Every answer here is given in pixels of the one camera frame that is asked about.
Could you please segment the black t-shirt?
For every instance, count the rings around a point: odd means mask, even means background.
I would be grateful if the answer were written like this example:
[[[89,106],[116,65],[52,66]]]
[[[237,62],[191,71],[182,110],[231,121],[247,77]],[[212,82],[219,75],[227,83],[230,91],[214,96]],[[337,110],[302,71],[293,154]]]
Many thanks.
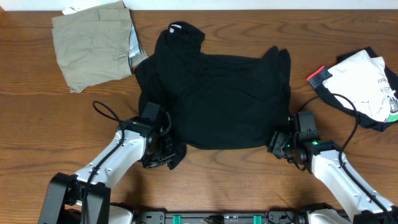
[[[164,141],[174,157],[187,146],[205,150],[268,146],[287,127],[291,59],[271,47],[262,57],[210,55],[201,51],[205,34],[187,22],[173,22],[157,39],[154,53],[134,70],[141,88],[139,110],[148,103],[166,111]]]

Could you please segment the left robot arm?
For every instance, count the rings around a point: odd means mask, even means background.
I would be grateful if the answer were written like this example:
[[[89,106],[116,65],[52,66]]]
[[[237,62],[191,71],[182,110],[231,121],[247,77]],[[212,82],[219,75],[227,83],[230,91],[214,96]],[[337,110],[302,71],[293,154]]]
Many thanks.
[[[39,223],[135,223],[133,210],[110,202],[111,191],[135,163],[151,169],[172,160],[170,128],[149,118],[120,123],[110,144],[84,168],[52,177]]]

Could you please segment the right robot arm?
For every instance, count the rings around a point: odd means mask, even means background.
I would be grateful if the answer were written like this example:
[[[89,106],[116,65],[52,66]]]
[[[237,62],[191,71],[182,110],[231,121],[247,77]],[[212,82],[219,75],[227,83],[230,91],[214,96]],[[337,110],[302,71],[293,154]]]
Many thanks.
[[[289,116],[287,129],[274,133],[267,150],[314,175],[343,208],[311,205],[294,223],[397,223],[397,205],[361,177],[339,145],[321,139],[312,112]]]

